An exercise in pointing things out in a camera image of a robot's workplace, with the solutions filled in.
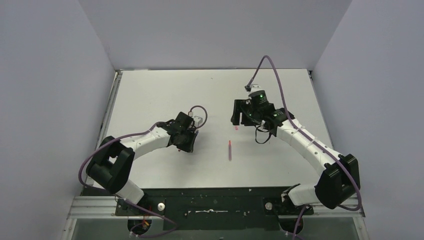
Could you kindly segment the pink marker pen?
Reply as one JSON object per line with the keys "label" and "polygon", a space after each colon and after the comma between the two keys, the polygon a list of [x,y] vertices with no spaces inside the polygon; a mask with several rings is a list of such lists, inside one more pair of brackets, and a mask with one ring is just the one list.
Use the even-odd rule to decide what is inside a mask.
{"label": "pink marker pen", "polygon": [[232,161],[232,141],[228,140],[228,161]]}

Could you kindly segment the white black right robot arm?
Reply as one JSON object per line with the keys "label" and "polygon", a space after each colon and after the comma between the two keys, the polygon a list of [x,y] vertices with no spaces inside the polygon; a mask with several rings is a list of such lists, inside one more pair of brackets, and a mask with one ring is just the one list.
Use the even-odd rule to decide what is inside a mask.
{"label": "white black right robot arm", "polygon": [[234,126],[253,126],[287,143],[300,154],[319,175],[317,183],[297,183],[281,194],[289,207],[322,204],[328,209],[360,191],[359,162],[352,154],[342,155],[313,136],[285,108],[275,108],[262,89],[252,89],[247,99],[234,100],[230,119]]}

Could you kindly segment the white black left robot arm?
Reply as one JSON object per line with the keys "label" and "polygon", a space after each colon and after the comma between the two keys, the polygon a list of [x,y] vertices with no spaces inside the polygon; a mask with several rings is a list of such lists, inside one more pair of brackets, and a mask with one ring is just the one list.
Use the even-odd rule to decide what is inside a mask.
{"label": "white black left robot arm", "polygon": [[133,181],[130,172],[134,160],[152,151],[175,146],[192,153],[202,117],[180,112],[175,119],[155,123],[149,130],[120,137],[106,137],[88,158],[86,174],[108,193],[128,201],[128,208],[141,215],[148,208],[146,194]]}

